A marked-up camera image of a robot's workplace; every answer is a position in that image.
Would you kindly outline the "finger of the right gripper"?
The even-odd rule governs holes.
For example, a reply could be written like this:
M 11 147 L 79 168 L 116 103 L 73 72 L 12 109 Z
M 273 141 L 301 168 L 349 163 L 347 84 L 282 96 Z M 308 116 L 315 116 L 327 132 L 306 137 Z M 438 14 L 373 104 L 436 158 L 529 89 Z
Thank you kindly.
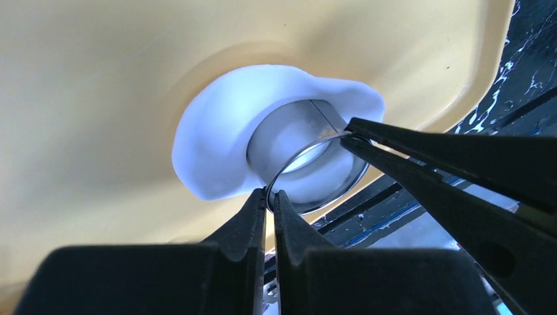
M 554 137 L 425 133 L 358 117 L 346 131 L 546 213 L 556 210 Z
M 556 313 L 555 216 L 524 203 L 509 212 L 367 140 L 345 138 L 341 144 L 406 189 L 524 314 Z

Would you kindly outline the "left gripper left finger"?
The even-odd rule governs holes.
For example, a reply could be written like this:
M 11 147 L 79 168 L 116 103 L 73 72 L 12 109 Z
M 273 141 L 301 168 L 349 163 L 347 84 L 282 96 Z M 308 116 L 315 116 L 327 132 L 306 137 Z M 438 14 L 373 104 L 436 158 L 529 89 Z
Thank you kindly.
M 261 314 L 265 192 L 199 243 L 68 246 L 39 265 L 15 314 Z

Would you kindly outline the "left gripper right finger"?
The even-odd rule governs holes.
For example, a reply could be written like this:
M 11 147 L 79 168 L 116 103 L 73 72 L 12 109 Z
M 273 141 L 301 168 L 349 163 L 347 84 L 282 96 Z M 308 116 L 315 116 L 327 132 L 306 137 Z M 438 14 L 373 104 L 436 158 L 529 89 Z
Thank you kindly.
M 340 249 L 273 199 L 281 314 L 494 314 L 476 267 L 448 249 Z

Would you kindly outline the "white dough ball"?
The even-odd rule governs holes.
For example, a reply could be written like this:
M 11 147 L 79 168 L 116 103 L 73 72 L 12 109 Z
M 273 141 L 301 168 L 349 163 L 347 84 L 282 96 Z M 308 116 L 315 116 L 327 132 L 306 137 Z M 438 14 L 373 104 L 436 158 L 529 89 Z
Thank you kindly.
M 386 111 L 380 93 L 358 81 L 318 77 L 286 65 L 238 68 L 205 87 L 181 116 L 171 153 L 179 180 L 206 201 L 257 188 L 246 159 L 248 141 L 273 110 L 300 100 L 327 101 L 346 121 L 381 122 Z

